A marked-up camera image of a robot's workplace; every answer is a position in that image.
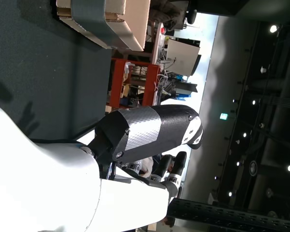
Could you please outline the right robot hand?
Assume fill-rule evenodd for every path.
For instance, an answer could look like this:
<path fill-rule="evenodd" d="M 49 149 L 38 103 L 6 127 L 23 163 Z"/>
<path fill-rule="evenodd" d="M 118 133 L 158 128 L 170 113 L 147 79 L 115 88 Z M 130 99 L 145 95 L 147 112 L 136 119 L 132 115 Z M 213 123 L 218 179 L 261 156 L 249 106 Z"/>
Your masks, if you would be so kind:
<path fill-rule="evenodd" d="M 149 177 L 142 161 L 180 145 L 198 149 L 203 127 L 186 105 L 120 109 L 104 116 L 89 144 L 99 166 L 100 194 L 92 232 L 123 232 L 162 220 L 177 196 L 186 153 L 165 156 Z"/>

